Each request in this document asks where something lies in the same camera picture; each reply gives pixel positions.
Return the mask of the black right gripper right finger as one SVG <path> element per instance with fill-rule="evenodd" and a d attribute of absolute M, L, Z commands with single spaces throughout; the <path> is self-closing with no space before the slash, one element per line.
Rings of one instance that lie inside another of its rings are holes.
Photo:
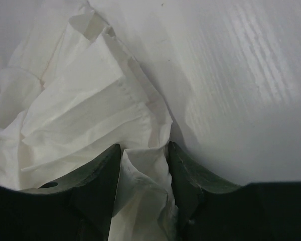
<path fill-rule="evenodd" d="M 231 183 L 168 145 L 182 240 L 301 240 L 301 182 Z"/>

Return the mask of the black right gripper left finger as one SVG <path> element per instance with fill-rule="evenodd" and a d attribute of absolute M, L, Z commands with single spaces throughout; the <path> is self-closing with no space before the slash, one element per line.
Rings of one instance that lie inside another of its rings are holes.
<path fill-rule="evenodd" d="M 120 166 L 115 144 L 39 188 L 0 186 L 0 240 L 107 240 Z"/>

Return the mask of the white ruffled skirt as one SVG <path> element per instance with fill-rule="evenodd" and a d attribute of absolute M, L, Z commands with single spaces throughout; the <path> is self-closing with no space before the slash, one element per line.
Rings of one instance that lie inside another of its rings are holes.
<path fill-rule="evenodd" d="M 122 148 L 110 240 L 175 240 L 172 118 L 140 65 L 84 1 L 44 1 L 0 70 L 0 186 L 37 188 Z"/>

